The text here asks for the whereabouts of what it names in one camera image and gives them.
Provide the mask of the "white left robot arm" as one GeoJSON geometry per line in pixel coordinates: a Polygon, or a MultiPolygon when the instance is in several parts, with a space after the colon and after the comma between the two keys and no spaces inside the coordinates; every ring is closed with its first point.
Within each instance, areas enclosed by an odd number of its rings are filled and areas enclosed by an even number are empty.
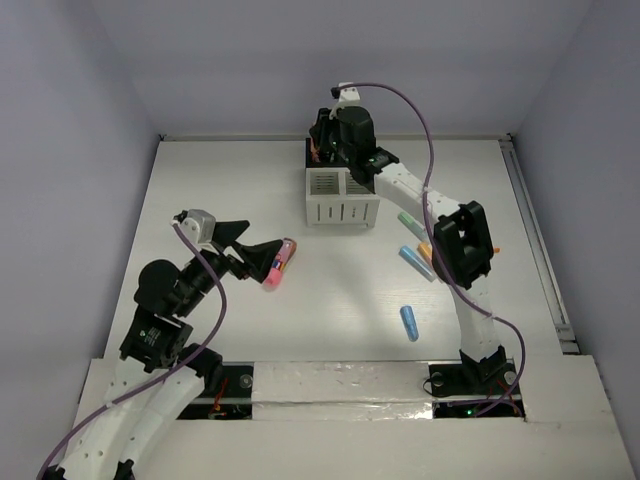
{"type": "Polygon", "coordinates": [[[60,441],[38,478],[136,479],[184,409],[220,389],[223,360],[208,345],[228,309],[222,279],[264,283],[284,245],[241,244],[249,226],[199,209],[173,217],[192,259],[184,268],[158,259],[141,270],[136,309],[102,404],[60,441]]]}

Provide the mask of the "white four-slot pen organizer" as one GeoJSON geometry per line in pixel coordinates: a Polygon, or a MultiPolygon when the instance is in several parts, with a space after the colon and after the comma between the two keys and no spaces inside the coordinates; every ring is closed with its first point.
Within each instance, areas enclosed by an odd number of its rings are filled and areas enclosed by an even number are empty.
{"type": "Polygon", "coordinates": [[[307,224],[373,228],[380,199],[360,186],[346,167],[314,161],[310,138],[306,139],[305,149],[307,224]]]}

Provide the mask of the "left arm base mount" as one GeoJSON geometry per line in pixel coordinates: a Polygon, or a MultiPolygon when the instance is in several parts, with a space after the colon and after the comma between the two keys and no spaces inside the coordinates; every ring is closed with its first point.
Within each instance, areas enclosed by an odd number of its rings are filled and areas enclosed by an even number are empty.
{"type": "Polygon", "coordinates": [[[214,389],[206,390],[178,416],[179,420],[251,420],[254,365],[225,364],[214,389]]]}

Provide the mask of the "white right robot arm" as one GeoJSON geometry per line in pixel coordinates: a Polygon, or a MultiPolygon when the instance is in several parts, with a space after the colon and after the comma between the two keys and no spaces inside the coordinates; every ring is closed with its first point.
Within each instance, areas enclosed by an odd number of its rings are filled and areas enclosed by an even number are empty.
{"type": "Polygon", "coordinates": [[[494,247],[483,207],[425,187],[397,156],[378,146],[363,107],[322,108],[309,134],[313,159],[347,167],[358,185],[425,227],[431,265],[454,299],[461,336],[459,361],[431,366],[429,392],[440,398],[489,392],[507,359],[489,312],[487,276],[494,247]]]}

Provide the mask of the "long green highlighter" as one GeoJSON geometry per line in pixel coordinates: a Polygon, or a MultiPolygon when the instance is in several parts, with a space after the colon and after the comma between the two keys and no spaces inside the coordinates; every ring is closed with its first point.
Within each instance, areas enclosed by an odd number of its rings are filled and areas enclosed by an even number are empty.
{"type": "Polygon", "coordinates": [[[425,242],[428,239],[424,227],[414,217],[402,211],[397,215],[397,218],[420,242],[425,242]]]}

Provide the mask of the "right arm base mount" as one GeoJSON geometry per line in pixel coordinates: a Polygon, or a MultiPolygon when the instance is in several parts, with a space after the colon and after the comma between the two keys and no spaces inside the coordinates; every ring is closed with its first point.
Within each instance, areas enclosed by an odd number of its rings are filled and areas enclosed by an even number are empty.
{"type": "Polygon", "coordinates": [[[435,363],[429,365],[422,387],[432,399],[435,419],[524,419],[525,407],[519,387],[503,397],[515,377],[515,365],[509,362],[487,382],[474,385],[465,376],[461,363],[435,363]]]}

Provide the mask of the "pink glue stick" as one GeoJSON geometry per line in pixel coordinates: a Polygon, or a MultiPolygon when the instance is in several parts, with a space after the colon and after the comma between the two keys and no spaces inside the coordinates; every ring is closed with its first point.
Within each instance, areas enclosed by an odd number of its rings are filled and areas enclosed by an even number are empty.
{"type": "Polygon", "coordinates": [[[284,270],[291,261],[297,249],[297,242],[291,238],[284,238],[282,246],[274,258],[269,273],[263,282],[268,290],[276,289],[282,281],[284,270]]]}

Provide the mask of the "long blue pastel highlighter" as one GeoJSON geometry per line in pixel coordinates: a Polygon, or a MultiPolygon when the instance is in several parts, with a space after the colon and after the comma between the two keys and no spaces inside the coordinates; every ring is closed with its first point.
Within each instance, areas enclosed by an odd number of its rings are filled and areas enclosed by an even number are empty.
{"type": "Polygon", "coordinates": [[[427,281],[433,282],[436,279],[436,275],[431,267],[410,247],[401,247],[399,256],[427,281]]]}

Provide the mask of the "orange pink pastel highlighter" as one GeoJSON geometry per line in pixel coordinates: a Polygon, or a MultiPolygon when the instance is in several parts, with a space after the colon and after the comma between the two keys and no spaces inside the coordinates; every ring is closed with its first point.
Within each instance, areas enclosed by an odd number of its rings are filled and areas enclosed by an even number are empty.
{"type": "Polygon", "coordinates": [[[417,251],[419,253],[419,255],[421,256],[421,258],[429,265],[432,266],[432,248],[431,246],[426,243],[426,242],[421,242],[418,247],[417,247],[417,251]]]}

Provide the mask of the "aluminium rail right edge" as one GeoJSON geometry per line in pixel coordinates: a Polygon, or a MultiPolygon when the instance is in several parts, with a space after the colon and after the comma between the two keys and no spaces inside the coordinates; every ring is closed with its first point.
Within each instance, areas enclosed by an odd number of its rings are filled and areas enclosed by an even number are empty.
{"type": "Polygon", "coordinates": [[[538,272],[561,350],[564,355],[581,355],[580,345],[566,311],[559,284],[517,157],[514,139],[511,136],[507,136],[500,139],[498,143],[515,194],[516,203],[532,250],[534,264],[538,272]]]}

